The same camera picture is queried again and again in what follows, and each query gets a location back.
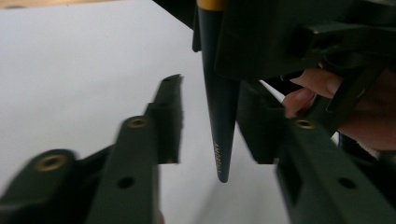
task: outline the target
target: black marker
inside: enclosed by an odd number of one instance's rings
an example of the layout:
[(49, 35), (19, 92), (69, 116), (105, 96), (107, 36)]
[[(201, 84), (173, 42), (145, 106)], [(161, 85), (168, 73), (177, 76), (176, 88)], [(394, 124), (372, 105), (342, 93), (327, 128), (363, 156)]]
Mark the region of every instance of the black marker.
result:
[(219, 76), (215, 60), (224, 0), (197, 0), (204, 63), (206, 97), (219, 180), (228, 180), (239, 81)]

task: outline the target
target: orange band on pen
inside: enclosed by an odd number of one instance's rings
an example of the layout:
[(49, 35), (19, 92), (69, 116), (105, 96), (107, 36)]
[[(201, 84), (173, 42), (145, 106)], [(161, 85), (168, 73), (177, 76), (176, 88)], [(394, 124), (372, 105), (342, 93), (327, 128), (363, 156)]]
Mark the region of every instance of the orange band on pen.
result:
[(224, 11), (226, 0), (197, 0), (198, 7), (208, 11)]

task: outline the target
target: human hand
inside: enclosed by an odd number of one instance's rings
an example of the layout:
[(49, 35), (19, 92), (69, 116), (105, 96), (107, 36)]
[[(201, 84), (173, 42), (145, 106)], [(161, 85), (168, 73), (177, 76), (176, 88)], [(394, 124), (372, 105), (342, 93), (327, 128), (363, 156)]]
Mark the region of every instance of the human hand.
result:
[[(286, 117), (294, 118), (311, 106), (315, 95), (332, 99), (341, 85), (337, 75), (309, 68), (291, 82), (303, 88), (288, 94), (282, 104)], [(396, 75), (386, 69), (362, 97), (339, 131), (361, 145), (376, 150), (396, 149)]]

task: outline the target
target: pen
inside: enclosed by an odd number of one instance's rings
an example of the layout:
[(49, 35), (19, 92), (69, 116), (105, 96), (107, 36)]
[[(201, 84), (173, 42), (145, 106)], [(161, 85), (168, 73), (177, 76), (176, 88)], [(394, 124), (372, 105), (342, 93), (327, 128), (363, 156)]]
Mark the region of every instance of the pen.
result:
[(239, 81), (221, 77), (215, 70), (224, 0), (197, 0), (205, 88), (219, 181), (228, 181)]

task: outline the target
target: brass screw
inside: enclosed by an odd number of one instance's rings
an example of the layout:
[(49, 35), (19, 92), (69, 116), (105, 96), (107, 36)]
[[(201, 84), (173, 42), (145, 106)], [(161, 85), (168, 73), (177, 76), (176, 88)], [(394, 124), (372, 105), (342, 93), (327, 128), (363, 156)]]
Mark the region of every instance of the brass screw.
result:
[(53, 171), (62, 167), (67, 161), (64, 155), (51, 155), (37, 162), (35, 168), (39, 172)]
[(296, 121), (296, 125), (299, 126), (300, 128), (303, 129), (314, 129), (315, 128), (315, 124), (307, 119), (297, 119)]
[(131, 128), (143, 128), (148, 125), (148, 121), (146, 119), (133, 119), (128, 122), (128, 126)]

